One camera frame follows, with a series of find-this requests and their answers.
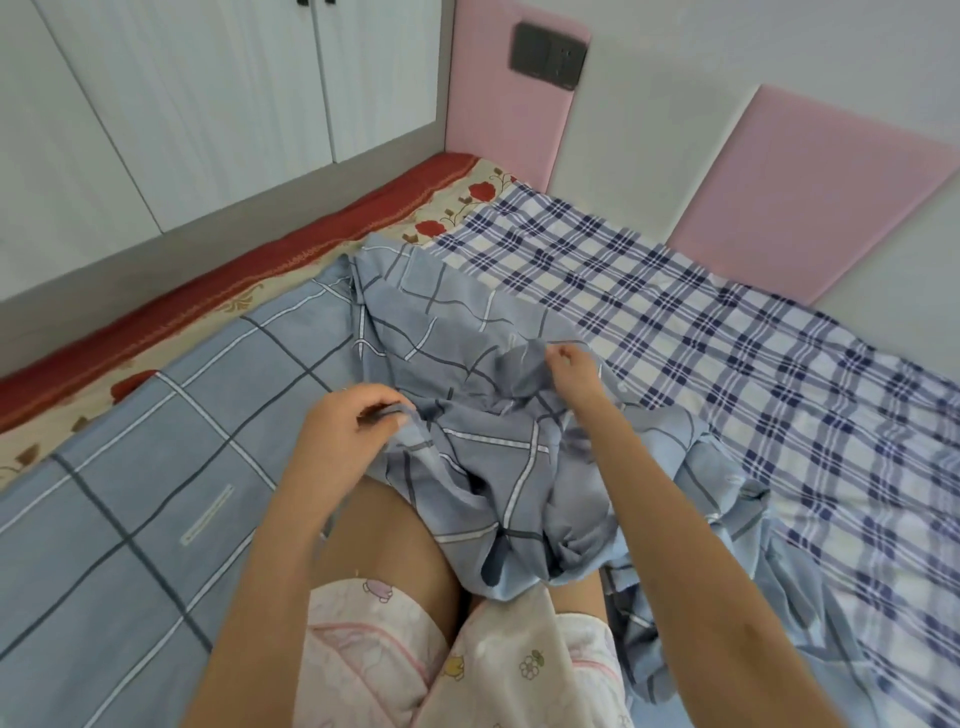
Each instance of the thigh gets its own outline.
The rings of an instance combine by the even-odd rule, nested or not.
[[[607,623],[607,602],[603,596],[600,571],[592,571],[580,581],[571,581],[561,587],[547,587],[547,591],[558,615],[590,615]]]
[[[313,586],[375,579],[401,590],[456,636],[460,582],[413,507],[389,485],[364,475],[317,555]]]

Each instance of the person's right arm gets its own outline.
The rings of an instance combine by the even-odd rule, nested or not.
[[[759,589],[607,400],[590,355],[551,347],[547,364],[589,435],[693,724],[843,726]]]

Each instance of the pajama shorts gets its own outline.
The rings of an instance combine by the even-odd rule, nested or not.
[[[629,728],[610,628],[554,612],[542,585],[483,602],[454,644],[419,604],[383,582],[310,594],[297,728]]]

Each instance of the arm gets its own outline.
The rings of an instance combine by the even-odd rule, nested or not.
[[[842,726],[759,589],[607,400],[589,354],[552,347],[547,363],[589,435],[694,725]]]
[[[256,535],[236,595],[181,724],[184,728],[290,725],[300,674],[314,548],[327,518],[405,422],[361,419],[410,402],[379,384],[324,397],[297,446]]]

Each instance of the red flower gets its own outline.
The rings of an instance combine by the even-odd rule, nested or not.
[[[496,187],[489,182],[478,182],[477,184],[472,184],[468,189],[473,198],[482,203],[488,203],[496,197]]]
[[[444,227],[443,223],[439,223],[436,220],[424,220],[422,223],[417,223],[417,232],[423,235],[429,235],[430,237],[435,237],[445,233],[446,228]]]
[[[157,372],[156,369],[147,369],[143,372],[139,372],[133,376],[128,376],[126,379],[121,379],[112,387],[110,387],[110,396],[113,397],[113,403],[119,404],[131,394],[133,391],[139,387],[143,382],[149,379],[151,376],[155,375]]]

